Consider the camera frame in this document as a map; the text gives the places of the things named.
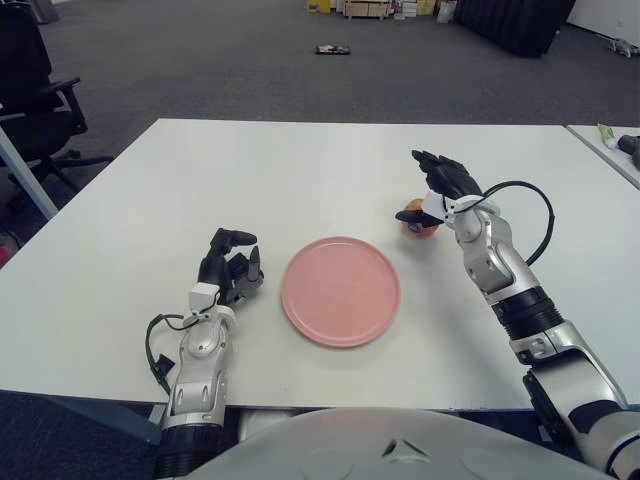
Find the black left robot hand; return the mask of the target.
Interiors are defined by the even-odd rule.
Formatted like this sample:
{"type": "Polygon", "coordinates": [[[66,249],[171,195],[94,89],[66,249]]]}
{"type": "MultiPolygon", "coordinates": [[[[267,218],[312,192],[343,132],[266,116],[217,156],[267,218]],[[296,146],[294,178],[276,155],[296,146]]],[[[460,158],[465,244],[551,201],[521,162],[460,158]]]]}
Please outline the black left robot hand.
{"type": "Polygon", "coordinates": [[[209,315],[216,306],[232,307],[253,297],[263,281],[257,237],[219,228],[189,292],[189,310],[200,317],[209,315]]]}

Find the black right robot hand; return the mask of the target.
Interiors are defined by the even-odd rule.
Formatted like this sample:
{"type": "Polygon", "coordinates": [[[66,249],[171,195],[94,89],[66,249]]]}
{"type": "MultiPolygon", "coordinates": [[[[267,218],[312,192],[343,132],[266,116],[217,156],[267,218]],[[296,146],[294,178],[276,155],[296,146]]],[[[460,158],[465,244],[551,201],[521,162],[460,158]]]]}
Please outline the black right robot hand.
{"type": "Polygon", "coordinates": [[[483,198],[480,187],[461,163],[426,151],[413,150],[411,154],[426,174],[428,191],[419,207],[396,213],[397,220],[423,228],[452,225],[457,214],[483,198]]]}

